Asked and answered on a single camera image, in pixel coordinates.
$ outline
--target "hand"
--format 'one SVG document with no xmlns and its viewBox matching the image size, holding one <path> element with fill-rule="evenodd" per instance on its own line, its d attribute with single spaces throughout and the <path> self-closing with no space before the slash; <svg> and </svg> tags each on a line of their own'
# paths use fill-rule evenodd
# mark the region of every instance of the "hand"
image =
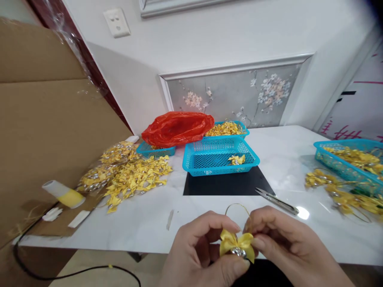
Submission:
<svg viewBox="0 0 383 287">
<path fill-rule="evenodd" d="M 310 227 L 275 208 L 253 210 L 244 232 L 295 287 L 354 286 Z"/>
<path fill-rule="evenodd" d="M 219 258 L 222 229 L 237 233 L 241 229 L 226 215 L 209 211 L 182 226 L 165 261 L 160 287 L 230 287 L 250 266 L 237 255 Z"/>
</svg>

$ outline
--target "small white item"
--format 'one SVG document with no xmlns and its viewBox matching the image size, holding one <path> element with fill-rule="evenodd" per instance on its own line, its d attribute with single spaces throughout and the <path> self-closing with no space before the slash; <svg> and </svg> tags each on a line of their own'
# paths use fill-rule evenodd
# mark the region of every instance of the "small white item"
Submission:
<svg viewBox="0 0 383 287">
<path fill-rule="evenodd" d="M 104 17 L 114 38 L 130 35 L 130 30 L 121 8 L 104 11 Z"/>
<path fill-rule="evenodd" d="M 85 218 L 88 217 L 90 211 L 82 210 L 80 213 L 72 220 L 71 223 L 68 224 L 68 227 L 76 228 L 81 222 L 84 221 Z"/>
<path fill-rule="evenodd" d="M 125 141 L 135 144 L 140 139 L 139 136 L 130 136 Z"/>
<path fill-rule="evenodd" d="M 166 229 L 167 229 L 167 230 L 169 230 L 169 228 L 170 228 L 170 224 L 172 223 L 173 214 L 174 214 L 174 209 L 172 209 L 171 212 L 170 212 L 170 214 L 169 214 L 168 224 L 166 225 Z"/>
<path fill-rule="evenodd" d="M 43 216 L 43 220 L 54 221 L 62 212 L 63 212 L 62 208 L 58 208 L 58 207 L 52 208 Z"/>
</svg>

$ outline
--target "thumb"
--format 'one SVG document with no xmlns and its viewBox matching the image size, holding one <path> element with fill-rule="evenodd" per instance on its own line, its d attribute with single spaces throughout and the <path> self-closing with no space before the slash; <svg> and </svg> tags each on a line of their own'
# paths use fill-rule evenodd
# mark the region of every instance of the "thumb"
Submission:
<svg viewBox="0 0 383 287">
<path fill-rule="evenodd" d="M 289 265 L 288 252 L 271 237 L 264 234 L 257 235 L 254 237 L 251 245 L 279 267 L 279 269 Z"/>
<path fill-rule="evenodd" d="M 204 269 L 208 281 L 214 281 L 211 286 L 230 287 L 250 267 L 250 262 L 237 255 L 225 255 Z"/>
</svg>

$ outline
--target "scissors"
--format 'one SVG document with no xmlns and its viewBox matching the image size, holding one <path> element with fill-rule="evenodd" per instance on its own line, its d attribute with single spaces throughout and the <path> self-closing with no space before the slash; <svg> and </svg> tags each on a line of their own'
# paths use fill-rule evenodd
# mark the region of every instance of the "scissors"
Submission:
<svg viewBox="0 0 383 287">
<path fill-rule="evenodd" d="M 279 207 L 283 208 L 284 210 L 288 211 L 289 213 L 291 213 L 293 215 L 297 215 L 299 213 L 299 210 L 296 207 L 294 207 L 290 204 L 287 204 L 286 202 L 278 199 L 276 196 L 271 195 L 267 191 L 264 191 L 263 189 L 260 189 L 258 187 L 255 188 L 255 191 L 257 193 L 259 193 L 260 195 L 262 195 L 268 201 L 271 201 L 272 203 L 278 205 Z"/>
</svg>

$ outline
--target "black cable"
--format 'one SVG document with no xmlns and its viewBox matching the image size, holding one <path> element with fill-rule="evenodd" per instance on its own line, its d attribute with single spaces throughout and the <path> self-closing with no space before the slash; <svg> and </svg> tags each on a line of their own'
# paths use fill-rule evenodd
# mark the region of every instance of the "black cable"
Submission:
<svg viewBox="0 0 383 287">
<path fill-rule="evenodd" d="M 141 282 L 140 280 L 138 279 L 138 277 L 136 275 L 134 275 L 132 272 L 130 272 L 129 270 L 126 270 L 122 267 L 119 267 L 119 266 L 114 266 L 114 265 L 103 265 L 103 266 L 95 266 L 95 267 L 91 267 L 91 268 L 87 268 L 87 269 L 84 269 L 84 270 L 81 270 L 81 271 L 78 271 L 78 272 L 75 272 L 75 273 L 72 273 L 72 274 L 68 274 L 68 275 L 64 275 L 64 276 L 59 276 L 59 277 L 42 277 L 42 276 L 39 276 L 35 273 L 33 273 L 32 271 L 30 271 L 24 264 L 23 261 L 21 261 L 20 257 L 19 257 L 19 250 L 18 250 L 18 247 L 19 247 L 19 242 L 21 241 L 21 239 L 23 239 L 23 237 L 41 220 L 42 217 L 40 217 L 36 222 L 34 222 L 21 236 L 20 238 L 17 240 L 16 244 L 13 246 L 13 255 L 15 257 L 15 260 L 17 262 L 17 264 L 20 266 L 20 268 L 25 272 L 27 273 L 30 277 L 34 278 L 34 279 L 37 279 L 37 280 L 44 280 L 44 281 L 52 281 L 52 280 L 57 280 L 57 279 L 63 279 L 63 278 L 67 278 L 67 277 L 71 277 L 71 276 L 74 276 L 74 275 L 77 275 L 77 274 L 80 274 L 80 273 L 83 273 L 83 272 L 86 272 L 86 271 L 89 271 L 89 270 L 93 270 L 93 269 L 100 269 L 100 268 L 116 268 L 116 269 L 120 269 L 122 271 L 125 271 L 126 273 L 129 273 L 130 275 L 132 275 L 138 282 L 138 286 L 141 287 Z"/>
</svg>

